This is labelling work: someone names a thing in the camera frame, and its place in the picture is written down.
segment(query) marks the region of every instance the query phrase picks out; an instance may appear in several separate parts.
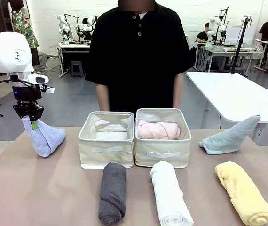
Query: white rolled towel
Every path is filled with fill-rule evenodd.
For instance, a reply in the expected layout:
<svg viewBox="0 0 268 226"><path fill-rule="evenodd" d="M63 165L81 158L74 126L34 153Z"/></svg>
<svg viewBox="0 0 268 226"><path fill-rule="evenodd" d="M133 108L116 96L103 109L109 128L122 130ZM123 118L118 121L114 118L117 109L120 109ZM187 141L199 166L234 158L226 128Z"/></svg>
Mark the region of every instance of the white rolled towel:
<svg viewBox="0 0 268 226"><path fill-rule="evenodd" d="M173 166L166 161L158 162L153 166L150 175L161 226L194 225Z"/></svg>

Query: basket handle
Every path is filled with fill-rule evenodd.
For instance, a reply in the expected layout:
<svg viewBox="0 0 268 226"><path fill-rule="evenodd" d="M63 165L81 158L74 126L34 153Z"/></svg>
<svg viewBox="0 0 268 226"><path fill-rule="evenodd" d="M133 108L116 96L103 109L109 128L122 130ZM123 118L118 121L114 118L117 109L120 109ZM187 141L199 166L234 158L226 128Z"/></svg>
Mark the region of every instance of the basket handle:
<svg viewBox="0 0 268 226"><path fill-rule="evenodd" d="M101 152L101 153L110 153L110 152L122 152L122 146L102 148L102 147L92 147L91 152Z"/></svg>
<svg viewBox="0 0 268 226"><path fill-rule="evenodd" d="M180 157L180 152L166 153L166 154L147 152L147 156L158 158L158 159L166 159L166 158Z"/></svg>

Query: beige fabric basket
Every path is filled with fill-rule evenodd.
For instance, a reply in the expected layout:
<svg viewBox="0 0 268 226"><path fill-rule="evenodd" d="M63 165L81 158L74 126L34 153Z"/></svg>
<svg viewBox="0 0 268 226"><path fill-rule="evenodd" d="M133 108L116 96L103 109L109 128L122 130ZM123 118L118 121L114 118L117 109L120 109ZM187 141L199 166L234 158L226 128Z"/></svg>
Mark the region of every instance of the beige fabric basket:
<svg viewBox="0 0 268 226"><path fill-rule="evenodd" d="M103 169L109 162L132 167L133 139L133 113L91 112L79 133L82 168Z"/></svg>
<svg viewBox="0 0 268 226"><path fill-rule="evenodd" d="M146 122L174 122L181 132L178 140L146 140L137 136L139 120ZM176 168L185 168L189 159L191 133L179 109L139 109L135 121L135 164L153 167L160 161L167 161Z"/></svg>

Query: gray pants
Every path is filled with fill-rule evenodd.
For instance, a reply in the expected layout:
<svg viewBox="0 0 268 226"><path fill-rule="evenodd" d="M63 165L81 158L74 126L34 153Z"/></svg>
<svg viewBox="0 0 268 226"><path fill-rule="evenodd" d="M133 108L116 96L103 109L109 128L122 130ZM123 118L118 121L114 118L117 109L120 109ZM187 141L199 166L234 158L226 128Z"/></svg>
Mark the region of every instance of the gray pants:
<svg viewBox="0 0 268 226"><path fill-rule="evenodd" d="M36 70L45 69L46 68L46 59L47 59L46 53L38 51L38 56L39 56L39 60L40 60L40 65L35 66L35 69Z"/></svg>

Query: pink towel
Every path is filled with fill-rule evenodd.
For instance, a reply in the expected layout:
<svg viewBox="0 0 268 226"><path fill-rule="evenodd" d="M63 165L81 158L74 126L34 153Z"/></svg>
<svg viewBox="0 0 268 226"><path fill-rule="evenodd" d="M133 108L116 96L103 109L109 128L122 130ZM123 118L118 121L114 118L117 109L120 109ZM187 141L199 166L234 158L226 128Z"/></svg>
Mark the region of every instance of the pink towel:
<svg viewBox="0 0 268 226"><path fill-rule="evenodd" d="M175 140L180 136L180 129L176 123L149 123L139 120L137 136L140 139Z"/></svg>

